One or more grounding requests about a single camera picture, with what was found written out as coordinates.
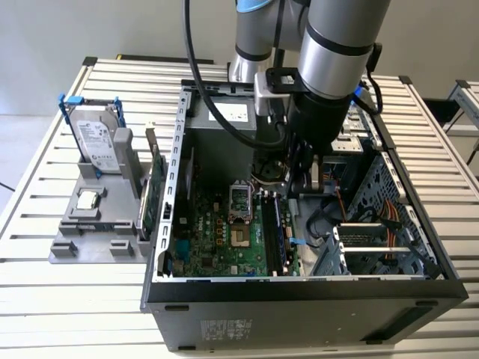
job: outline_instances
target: motherboard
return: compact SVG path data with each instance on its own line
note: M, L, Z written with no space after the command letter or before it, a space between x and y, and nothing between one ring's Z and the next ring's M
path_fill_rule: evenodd
M196 191L189 238L176 241L174 275L299 275L287 201L254 192L239 182L224 191Z

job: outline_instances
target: white label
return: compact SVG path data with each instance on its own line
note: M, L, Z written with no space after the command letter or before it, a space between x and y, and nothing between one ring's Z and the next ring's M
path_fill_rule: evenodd
M201 320L203 340L246 340L253 319Z
M79 224L76 226L79 230L95 230L95 226L93 224Z
M245 103L215 103L215 105L229 122L248 122L248 106ZM216 121L211 112L210 121Z
M91 164L104 172L119 171L120 166L108 127L98 121L85 120L77 121L76 126Z

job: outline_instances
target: aluminum extrusion table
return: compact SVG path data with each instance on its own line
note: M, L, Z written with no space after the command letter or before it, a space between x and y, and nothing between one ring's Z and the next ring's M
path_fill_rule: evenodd
M201 65L206 80L226 68ZM153 121L168 158L180 80L187 64L98 60L83 66L69 95L123 100L140 158L150 160L144 125ZM382 118L432 218L469 299L395 347L188 353L201 357L479 358L479 185L413 85L377 76ZM145 265L50 265L58 222L79 175L79 152L57 114L0 217L0 352L5 358L177 358L153 317L139 312Z

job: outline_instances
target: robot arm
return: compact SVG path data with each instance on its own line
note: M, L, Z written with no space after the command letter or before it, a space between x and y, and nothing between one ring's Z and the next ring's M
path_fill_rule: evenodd
M252 2L256 7L243 6ZM302 11L307 2L308 12ZM270 107L265 102L277 98L286 102L286 118L293 133L288 181L292 192L307 187L303 182L295 184L295 180L312 175L311 168L321 166L330 144L340 133L389 3L390 0L238 2L237 53L229 79L253 82L254 77L257 112ZM276 36L271 28L276 29ZM269 68L263 72L273 46L294 51L299 43L297 69ZM292 85L285 85L288 76L293 78Z

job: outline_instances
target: ram slot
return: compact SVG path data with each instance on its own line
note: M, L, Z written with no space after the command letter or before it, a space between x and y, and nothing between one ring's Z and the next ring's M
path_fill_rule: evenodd
M266 265L269 275L282 275L281 253L278 243L278 228L276 226L276 214L274 199L261 198L261 213L263 217L263 236L266 251Z
M284 247L283 225L281 223L281 207L279 206L279 198L275 198L275 214L276 214L276 232L278 233L279 253L281 255L281 267L286 267L286 248Z

